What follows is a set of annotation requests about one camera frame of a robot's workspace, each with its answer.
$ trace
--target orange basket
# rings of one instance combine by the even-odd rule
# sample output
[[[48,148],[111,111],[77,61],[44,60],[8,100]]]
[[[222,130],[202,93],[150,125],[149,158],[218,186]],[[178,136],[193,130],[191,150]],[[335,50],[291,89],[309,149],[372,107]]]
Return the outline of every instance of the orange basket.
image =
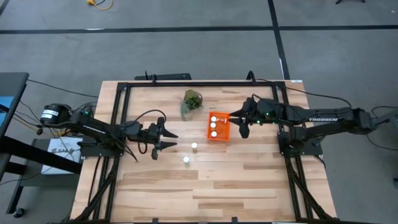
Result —
[[[207,124],[207,138],[209,140],[216,141],[228,141],[229,140],[229,113],[210,111],[209,122]],[[215,123],[215,128],[211,127],[210,124]]]

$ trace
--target wooden table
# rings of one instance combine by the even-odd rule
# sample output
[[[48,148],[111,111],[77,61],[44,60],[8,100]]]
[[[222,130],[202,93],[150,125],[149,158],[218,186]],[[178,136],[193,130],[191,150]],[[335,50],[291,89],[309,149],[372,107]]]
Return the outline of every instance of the wooden table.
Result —
[[[103,82],[96,119],[110,122],[117,83]],[[286,85],[304,89],[302,82],[286,81]],[[203,108],[192,111],[190,121],[182,121],[179,103],[188,89],[203,95]],[[253,93],[272,98],[271,88],[265,86],[132,88],[127,121],[147,110],[160,109],[167,115],[166,128],[179,136],[164,141],[176,141],[178,145],[160,152],[158,161],[153,161],[152,146],[142,155],[136,143],[127,142],[139,162],[127,154],[121,158],[111,221],[150,222],[159,218],[160,222],[230,222],[231,217],[238,217],[240,222],[294,221],[287,171],[277,144],[277,125],[253,125],[248,139],[242,139],[238,126],[231,125],[229,142],[206,139],[210,111],[236,111]],[[287,93],[291,105],[308,108],[305,94],[292,90]],[[158,116],[161,114],[149,113],[140,122],[148,127]],[[191,149],[193,142],[198,143],[197,153]],[[185,156],[190,158],[188,166],[183,162]],[[309,191],[327,213],[335,216],[323,164],[313,156],[302,156],[302,160]],[[87,205],[96,161],[89,158],[83,163],[71,218]],[[103,197],[100,218],[104,216],[107,195]],[[298,197],[305,217],[299,190]]]

